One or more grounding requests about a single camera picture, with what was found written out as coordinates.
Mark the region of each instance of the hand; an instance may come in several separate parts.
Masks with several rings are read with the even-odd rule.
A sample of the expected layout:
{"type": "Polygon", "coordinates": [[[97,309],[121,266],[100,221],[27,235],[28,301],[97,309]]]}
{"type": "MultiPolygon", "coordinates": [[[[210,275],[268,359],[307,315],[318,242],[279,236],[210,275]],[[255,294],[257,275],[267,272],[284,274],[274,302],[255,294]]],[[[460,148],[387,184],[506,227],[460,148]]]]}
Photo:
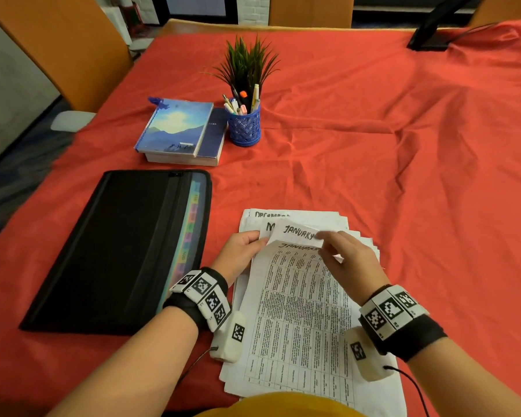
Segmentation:
{"type": "Polygon", "coordinates": [[[239,274],[249,266],[253,256],[266,246],[268,238],[259,239],[260,233],[245,231],[232,234],[210,266],[228,281],[228,287],[231,287],[239,274]]]}
{"type": "Polygon", "coordinates": [[[347,232],[320,231],[316,238],[324,240],[318,251],[332,276],[340,283],[347,295],[359,306],[390,281],[375,253],[347,232]],[[334,255],[340,254],[340,263],[334,255]]]}

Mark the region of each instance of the black cord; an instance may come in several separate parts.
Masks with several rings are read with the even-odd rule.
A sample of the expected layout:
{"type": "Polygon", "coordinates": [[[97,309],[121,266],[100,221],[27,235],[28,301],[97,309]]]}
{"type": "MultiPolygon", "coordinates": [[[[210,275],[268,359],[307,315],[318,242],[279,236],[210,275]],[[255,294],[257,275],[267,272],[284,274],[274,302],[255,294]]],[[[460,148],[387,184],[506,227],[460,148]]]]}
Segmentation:
{"type": "Polygon", "coordinates": [[[415,379],[413,379],[411,376],[409,376],[403,370],[396,369],[395,367],[384,366],[384,368],[388,369],[388,370],[395,370],[396,372],[401,373],[403,376],[405,376],[407,379],[409,379],[411,382],[413,382],[413,385],[415,385],[415,387],[417,388],[417,392],[419,392],[419,396],[421,397],[421,402],[423,403],[424,413],[426,414],[427,417],[430,417],[430,415],[428,414],[427,405],[424,403],[423,392],[421,392],[421,390],[419,389],[419,385],[417,385],[417,382],[415,382],[415,379]]]}
{"type": "Polygon", "coordinates": [[[189,374],[189,372],[191,372],[191,369],[193,369],[193,367],[195,366],[195,364],[197,364],[199,362],[200,359],[203,358],[203,356],[208,353],[208,352],[211,352],[211,351],[216,351],[218,350],[218,347],[212,347],[212,348],[209,348],[208,350],[206,350],[204,353],[202,353],[198,359],[195,360],[195,362],[193,364],[191,364],[189,366],[189,368],[183,372],[183,374],[179,377],[178,379],[178,382],[175,384],[176,387],[181,383],[181,381],[189,374]]]}
{"type": "Polygon", "coordinates": [[[486,25],[480,25],[480,26],[477,26],[476,28],[468,29],[465,32],[460,33],[459,35],[454,36],[452,39],[450,39],[448,41],[448,44],[450,44],[450,43],[452,43],[454,41],[457,41],[459,38],[463,38],[466,35],[469,35],[469,34],[472,34],[472,33],[475,33],[475,32],[480,32],[481,30],[486,30],[486,29],[489,29],[491,27],[494,27],[498,23],[500,23],[500,22],[499,21],[495,21],[494,23],[487,23],[486,25]]]}

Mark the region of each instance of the white armrest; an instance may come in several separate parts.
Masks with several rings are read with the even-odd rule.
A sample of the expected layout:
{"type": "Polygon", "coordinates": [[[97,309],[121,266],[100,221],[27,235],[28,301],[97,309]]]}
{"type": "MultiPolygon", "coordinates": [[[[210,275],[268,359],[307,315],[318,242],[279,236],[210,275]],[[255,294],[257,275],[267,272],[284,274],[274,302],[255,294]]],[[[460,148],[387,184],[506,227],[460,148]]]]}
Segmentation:
{"type": "Polygon", "coordinates": [[[145,51],[147,48],[149,48],[149,45],[151,44],[152,41],[153,41],[153,38],[136,39],[129,46],[129,50],[130,51],[145,51]]]}
{"type": "Polygon", "coordinates": [[[84,111],[63,111],[59,113],[50,128],[57,132],[78,132],[96,116],[95,113],[84,111]]]}

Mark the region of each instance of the pencil cup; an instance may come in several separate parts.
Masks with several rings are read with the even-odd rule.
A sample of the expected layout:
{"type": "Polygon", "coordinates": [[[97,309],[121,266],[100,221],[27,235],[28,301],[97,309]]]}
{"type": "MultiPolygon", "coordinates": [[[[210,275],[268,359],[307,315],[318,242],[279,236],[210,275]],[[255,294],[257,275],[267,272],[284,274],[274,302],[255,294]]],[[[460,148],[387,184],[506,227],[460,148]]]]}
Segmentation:
{"type": "Polygon", "coordinates": [[[229,138],[237,146],[253,146],[261,139],[261,106],[246,116],[228,115],[229,138]]]}

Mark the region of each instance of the forearm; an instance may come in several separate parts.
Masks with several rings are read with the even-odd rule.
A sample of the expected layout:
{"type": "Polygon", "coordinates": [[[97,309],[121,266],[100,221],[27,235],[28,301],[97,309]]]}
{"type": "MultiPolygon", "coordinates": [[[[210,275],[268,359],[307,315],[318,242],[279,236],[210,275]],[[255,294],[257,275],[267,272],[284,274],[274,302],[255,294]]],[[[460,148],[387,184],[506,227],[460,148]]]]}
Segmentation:
{"type": "Polygon", "coordinates": [[[164,309],[49,416],[159,416],[197,336],[197,326],[185,312],[179,308],[164,309]]]}
{"type": "Polygon", "coordinates": [[[427,346],[408,366],[441,417],[521,417],[521,397],[449,338],[427,346]]]}

